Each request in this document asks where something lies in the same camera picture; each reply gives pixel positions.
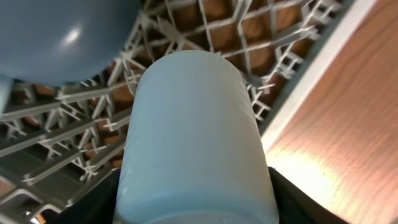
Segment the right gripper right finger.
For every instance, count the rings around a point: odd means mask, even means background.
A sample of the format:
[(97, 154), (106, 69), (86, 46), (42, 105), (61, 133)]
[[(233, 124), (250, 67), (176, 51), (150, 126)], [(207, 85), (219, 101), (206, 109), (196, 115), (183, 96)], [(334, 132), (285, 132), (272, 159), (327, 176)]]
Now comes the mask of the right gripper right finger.
[(280, 224), (348, 224), (269, 167)]

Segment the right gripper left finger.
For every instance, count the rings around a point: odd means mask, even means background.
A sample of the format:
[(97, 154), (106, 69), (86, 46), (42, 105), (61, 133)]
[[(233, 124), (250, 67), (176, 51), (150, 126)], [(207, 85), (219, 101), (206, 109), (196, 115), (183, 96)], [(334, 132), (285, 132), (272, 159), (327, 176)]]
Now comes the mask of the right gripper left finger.
[(112, 224), (120, 173), (114, 171), (49, 224)]

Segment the light blue cup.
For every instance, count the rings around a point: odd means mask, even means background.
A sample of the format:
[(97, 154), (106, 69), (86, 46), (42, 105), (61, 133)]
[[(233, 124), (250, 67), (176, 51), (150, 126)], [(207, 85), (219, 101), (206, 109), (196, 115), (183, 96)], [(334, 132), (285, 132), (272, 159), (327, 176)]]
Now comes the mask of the light blue cup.
[(279, 222), (251, 102), (230, 62), (183, 50), (144, 72), (114, 222)]

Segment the blue plate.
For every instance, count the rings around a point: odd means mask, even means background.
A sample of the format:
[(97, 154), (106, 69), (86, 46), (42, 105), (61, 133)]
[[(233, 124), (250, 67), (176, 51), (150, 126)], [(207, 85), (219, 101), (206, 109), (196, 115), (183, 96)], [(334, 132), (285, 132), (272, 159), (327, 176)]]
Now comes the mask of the blue plate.
[(137, 0), (1, 0), (1, 75), (89, 79), (120, 54), (140, 9)]

